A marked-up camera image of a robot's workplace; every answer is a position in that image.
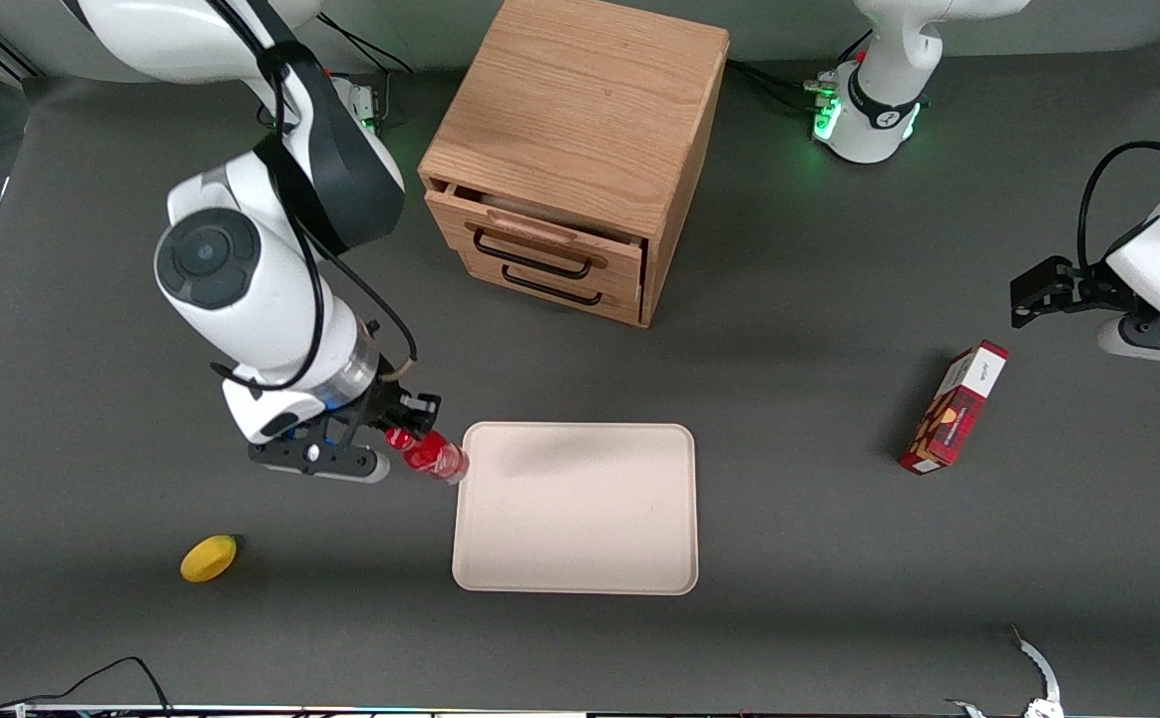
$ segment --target gray table surface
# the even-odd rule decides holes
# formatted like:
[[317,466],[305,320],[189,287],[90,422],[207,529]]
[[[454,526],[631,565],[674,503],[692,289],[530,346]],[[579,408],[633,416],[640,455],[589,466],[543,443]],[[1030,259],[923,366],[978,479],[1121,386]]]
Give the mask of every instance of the gray table surface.
[[[1039,691],[1005,640],[1018,622],[1068,712],[1160,715],[1160,364],[1100,354],[1102,317],[1014,332],[1007,312],[1009,278],[1071,251],[1100,155],[1160,139],[1160,46],[947,60],[882,167],[831,158],[727,74],[651,331],[466,277],[414,173],[457,79],[397,82],[409,204],[348,262],[415,327],[408,386],[445,397],[449,435],[684,423],[698,587],[467,593],[450,487],[248,463],[151,258],[168,188],[260,136],[254,100],[55,81],[0,209],[0,701],[136,653],[179,703],[1016,713]],[[1093,235],[1159,196],[1160,158],[1126,158]],[[964,463],[905,473],[948,360],[980,339],[1013,357]],[[179,560],[216,532],[246,554],[189,586]],[[130,672],[77,698],[152,696]]]

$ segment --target plastic bottle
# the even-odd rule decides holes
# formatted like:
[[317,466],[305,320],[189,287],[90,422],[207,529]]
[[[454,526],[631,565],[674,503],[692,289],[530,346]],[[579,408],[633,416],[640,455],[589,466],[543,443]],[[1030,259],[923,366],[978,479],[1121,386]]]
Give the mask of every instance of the plastic bottle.
[[406,429],[393,428],[384,431],[384,440],[393,449],[401,451],[407,466],[447,481],[448,485],[465,478],[465,473],[469,472],[469,455],[465,450],[447,441],[447,437],[437,431],[429,431],[425,437],[415,437]]

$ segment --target black cable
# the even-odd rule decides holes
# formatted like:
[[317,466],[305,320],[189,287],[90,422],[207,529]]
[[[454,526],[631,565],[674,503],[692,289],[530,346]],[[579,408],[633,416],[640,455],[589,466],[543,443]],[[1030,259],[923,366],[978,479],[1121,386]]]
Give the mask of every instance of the black cable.
[[868,32],[863,32],[863,35],[858,36],[858,38],[854,41],[854,45],[847,46],[847,49],[842,50],[841,53],[836,56],[838,63],[843,63],[844,59],[849,58],[850,53],[854,53],[855,46],[863,45],[863,41],[870,38],[871,36],[872,29],[870,28],[868,29]]
[[398,67],[401,67],[403,70],[406,70],[406,72],[408,74],[414,74],[415,73],[415,70],[412,68],[411,65],[408,65],[406,63],[403,63],[403,59],[398,58],[397,55],[390,53],[389,50],[383,49],[383,46],[370,44],[370,42],[368,42],[365,39],[362,39],[362,37],[353,35],[353,32],[347,31],[347,29],[345,29],[341,26],[339,26],[336,23],[336,20],[333,20],[331,17],[331,15],[328,15],[327,13],[318,13],[318,22],[324,23],[324,26],[327,26],[327,27],[334,29],[334,31],[336,31],[336,32],[341,32],[341,35],[343,35],[345,38],[348,39],[348,41],[350,41],[350,42],[357,41],[357,42],[361,42],[362,45],[370,46],[371,50],[375,50],[377,53],[384,55],[385,58],[389,58],[389,59],[393,60],[394,63],[397,63]]
[[371,61],[371,64],[374,64],[376,66],[376,68],[379,68],[380,74],[383,74],[384,77],[390,77],[392,74],[392,70],[389,70],[389,67],[384,67],[384,63],[382,63],[382,60],[376,59],[375,55],[371,55],[369,50],[365,50],[364,46],[362,46],[362,45],[357,44],[357,42],[353,41],[353,38],[350,36],[346,35],[345,39],[348,41],[348,44],[353,45],[353,49],[360,51],[360,53],[362,53],[362,56],[364,56],[364,58],[369,59]]
[[305,232],[300,223],[297,222],[296,215],[291,213],[287,204],[281,201],[280,204],[282,204],[283,212],[288,215],[288,224],[291,224],[291,231],[296,234],[296,244],[300,246],[300,254],[305,258],[305,269],[310,273],[310,285],[314,290],[314,331],[311,332],[310,350],[305,354],[305,361],[300,363],[300,368],[296,369],[296,373],[292,373],[288,380],[275,383],[275,385],[261,385],[256,380],[244,380],[244,378],[234,376],[233,371],[229,367],[225,367],[225,364],[218,362],[210,364],[211,371],[219,373],[220,378],[246,387],[254,387],[256,391],[282,391],[284,387],[296,386],[296,383],[305,378],[305,373],[310,372],[310,369],[314,365],[314,360],[318,358],[318,350],[324,345],[324,319],[327,316],[327,309],[324,305],[324,277],[318,273],[318,259],[314,258],[314,251],[310,248],[310,241],[312,240],[319,246],[319,251],[321,252],[321,242],[312,239]]
[[252,32],[252,28],[247,27],[246,20],[239,15],[238,10],[233,9],[232,5],[226,3],[225,0],[206,0],[206,3],[216,10],[216,14],[220,15],[220,19],[233,30],[234,35],[242,39],[242,44],[247,45],[247,50],[251,50],[252,55],[259,58],[264,52],[264,45],[260,43],[260,37]]
[[[260,38],[256,38],[254,32],[252,32],[252,29],[246,26],[246,22],[244,22],[242,17],[239,17],[238,13],[234,12],[232,6],[226,3],[225,0],[206,0],[206,1],[209,1],[211,8],[213,8],[216,13],[218,13],[220,17],[224,19],[225,23],[229,24],[229,27],[231,27],[240,38],[242,38],[242,42],[244,44],[247,45],[247,49],[252,50],[252,53],[255,55],[256,58],[259,59],[260,55],[263,53],[264,51],[264,46],[260,44]],[[328,24],[333,29],[338,29],[338,31],[341,32],[341,35],[347,37],[347,39],[350,41],[354,46],[356,46],[360,51],[362,51],[363,55],[368,55],[369,58],[370,53],[367,53],[365,50],[362,50],[361,46],[356,44],[355,39],[362,42],[362,44],[364,45],[374,46],[375,50],[379,50],[380,53],[389,56],[389,58],[392,58],[393,60],[396,60],[396,63],[403,65],[403,67],[405,67],[408,73],[415,72],[415,70],[412,70],[409,65],[403,63],[403,60],[396,58],[396,56],[393,56],[392,53],[387,53],[387,51],[380,50],[378,46],[371,45],[370,42],[365,42],[361,37],[353,35],[353,32],[349,32],[346,29],[339,27],[336,22],[327,17],[327,15],[319,14],[319,20],[321,20],[321,22]],[[383,70],[385,74],[385,79],[387,79],[389,70],[384,67],[384,65],[380,63],[376,63],[376,65],[379,65],[379,67]],[[267,78],[269,80],[269,87],[273,88],[274,90],[273,129],[275,136],[282,136],[284,135],[284,132],[287,132],[287,124],[284,124],[284,119],[287,119],[287,97],[283,95],[282,92],[283,72],[284,70],[280,70],[280,72],[275,72],[273,77]],[[260,110],[256,110],[256,115],[258,117],[260,116]],[[274,177],[270,177],[270,181],[273,181],[274,186],[277,187],[277,182],[274,181]],[[331,252],[328,252],[327,248],[325,248],[324,242],[319,241],[317,237],[311,235],[311,233],[307,233],[304,230],[304,227],[302,227],[300,223],[297,222],[296,215],[291,212],[291,210],[288,208],[287,204],[283,204],[283,212],[287,213],[288,224],[291,224],[291,231],[296,234],[296,242],[300,246],[302,255],[304,255],[305,258],[305,268],[307,269],[307,271],[310,271],[310,283],[312,287],[312,291],[314,291],[314,329],[311,332],[310,336],[310,353],[305,354],[305,360],[304,362],[302,362],[300,368],[297,369],[296,373],[293,373],[291,378],[288,378],[288,380],[277,383],[277,385],[261,385],[261,383],[258,383],[255,380],[244,380],[244,378],[233,376],[233,371],[229,367],[224,367],[224,364],[219,363],[211,363],[211,369],[213,369],[216,373],[219,373],[219,376],[224,377],[226,380],[232,380],[234,383],[238,383],[239,385],[252,387],[253,390],[259,390],[259,391],[287,390],[287,387],[295,386],[298,380],[305,377],[305,373],[309,372],[312,364],[314,364],[314,360],[318,356],[318,350],[321,347],[321,340],[324,340],[324,319],[325,319],[324,288],[321,288],[321,274],[318,273],[318,260],[317,258],[314,258],[314,249],[311,248],[311,245],[316,246],[319,253],[321,253],[325,258],[327,258],[332,262],[332,264],[336,266],[339,271],[343,273],[345,276],[347,276],[348,278],[350,278],[350,281],[353,281],[353,283],[356,283],[356,285],[360,287],[362,291],[365,291],[367,295],[370,296],[371,300],[374,300],[375,304],[378,305],[379,309],[383,310],[385,314],[387,314],[389,319],[391,319],[393,325],[398,327],[398,331],[400,331],[403,333],[403,336],[406,338],[407,340],[408,358],[411,360],[412,363],[416,362],[415,336],[412,335],[411,329],[407,327],[406,322],[403,321],[403,318],[398,316],[397,312],[393,311],[392,306],[389,306],[387,302],[384,300],[383,296],[379,296],[379,292],[376,292],[375,289],[371,288],[371,285],[369,285],[369,283],[362,281],[362,277],[357,276],[357,274],[354,273],[353,269],[350,269],[347,264],[345,264],[345,262],[340,258],[338,258],[338,255],[334,255]],[[398,376],[398,373],[401,372],[403,371],[394,372],[394,376]]]
[[23,703],[38,703],[38,701],[59,701],[59,699],[63,699],[63,698],[65,698],[65,696],[68,696],[74,690],[77,690],[79,686],[82,686],[82,683],[86,683],[86,682],[90,681],[92,679],[94,679],[96,676],[100,676],[101,673],[108,672],[110,668],[114,668],[115,665],[126,663],[128,660],[132,660],[132,662],[136,662],[137,665],[140,665],[142,672],[146,673],[146,677],[150,679],[151,686],[154,686],[155,694],[159,695],[159,705],[161,705],[161,709],[164,709],[164,715],[167,718],[171,718],[171,715],[173,713],[173,704],[171,704],[171,701],[167,699],[167,694],[164,692],[164,686],[160,686],[159,679],[154,677],[154,673],[151,672],[150,665],[146,665],[145,660],[142,660],[140,658],[136,658],[136,655],[126,655],[126,658],[121,658],[118,660],[115,660],[115,662],[113,662],[113,663],[108,663],[108,665],[104,665],[101,668],[96,668],[95,672],[88,673],[87,676],[82,676],[81,679],[79,679],[78,681],[75,681],[73,686],[68,687],[64,691],[60,691],[59,694],[29,695],[29,696],[26,696],[24,698],[17,698],[16,701],[6,701],[6,703],[0,703],[0,710],[13,708],[15,705],[20,705],[20,704],[23,704]]
[[[763,73],[761,72],[761,70],[757,70],[752,65],[739,63],[739,60],[726,60],[726,65],[727,67],[734,68],[735,72],[742,74],[745,78],[748,78],[748,81],[752,82],[753,87],[756,87],[759,90],[762,90],[763,94],[769,96],[775,102],[780,102],[780,104],[783,104],[784,108],[793,110],[793,113],[804,113],[804,110],[806,110],[806,108],[803,108],[802,104],[797,104],[793,101],[788,100],[785,96],[777,94],[777,92],[775,92],[774,88],[767,87],[766,82],[769,81],[771,85],[777,85],[780,87],[785,87],[785,88],[796,87],[797,89],[800,89],[800,86],[793,86],[789,81],[777,81],[778,78],[775,78],[770,73]],[[771,81],[771,79],[767,78],[774,78],[776,79],[777,82]]]
[[784,78],[775,77],[770,73],[767,73],[766,70],[754,67],[748,63],[740,63],[740,60],[726,60],[726,65],[730,65],[730,67],[739,70],[739,72],[744,73],[745,75],[756,79],[762,79],[762,81],[768,81],[770,82],[770,85],[777,87],[784,87],[788,89],[797,89],[797,90],[802,89],[802,82],[786,81],[786,79]]
[[1086,219],[1089,217],[1089,203],[1094,198],[1094,188],[1099,187],[1099,179],[1103,176],[1108,165],[1130,150],[1153,150],[1160,152],[1160,142],[1140,139],[1116,146],[1116,148],[1103,155],[1103,159],[1096,165],[1094,172],[1090,173],[1089,181],[1086,182],[1086,191],[1080,198],[1080,215],[1078,215],[1076,219],[1076,261],[1080,263],[1081,271],[1089,269],[1089,258],[1087,258],[1086,249]]
[[383,296],[378,291],[375,291],[374,287],[369,285],[364,278],[357,276],[357,273],[350,269],[350,266],[346,264],[345,261],[338,258],[336,254],[332,254],[327,251],[327,246],[319,241],[317,237],[310,235],[310,240],[314,242],[319,253],[324,255],[332,264],[336,266],[336,269],[341,271],[346,277],[350,278],[353,283],[356,283],[357,288],[367,292],[370,296],[371,302],[389,317],[389,321],[393,322],[393,326],[398,327],[398,331],[403,333],[403,336],[407,340],[407,358],[411,362],[419,362],[419,356],[416,356],[416,338],[412,336],[411,329],[407,324],[403,321],[403,318],[393,311],[393,306],[389,306],[389,303],[384,300]]

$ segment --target wooden drawer unit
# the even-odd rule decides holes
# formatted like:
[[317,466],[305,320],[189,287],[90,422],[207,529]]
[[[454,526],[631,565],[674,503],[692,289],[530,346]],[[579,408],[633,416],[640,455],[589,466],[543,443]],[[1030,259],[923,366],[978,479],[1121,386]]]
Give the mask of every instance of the wooden drawer unit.
[[597,0],[506,0],[420,162],[480,281],[648,327],[730,36]]

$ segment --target cardboard box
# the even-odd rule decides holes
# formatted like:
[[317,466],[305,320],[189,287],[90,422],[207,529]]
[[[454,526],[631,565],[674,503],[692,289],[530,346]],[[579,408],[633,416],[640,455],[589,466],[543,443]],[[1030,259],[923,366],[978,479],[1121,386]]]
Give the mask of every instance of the cardboard box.
[[916,428],[916,437],[899,458],[905,469],[925,476],[957,463],[965,437],[974,430],[983,402],[1008,358],[1002,347],[983,341],[952,360]]

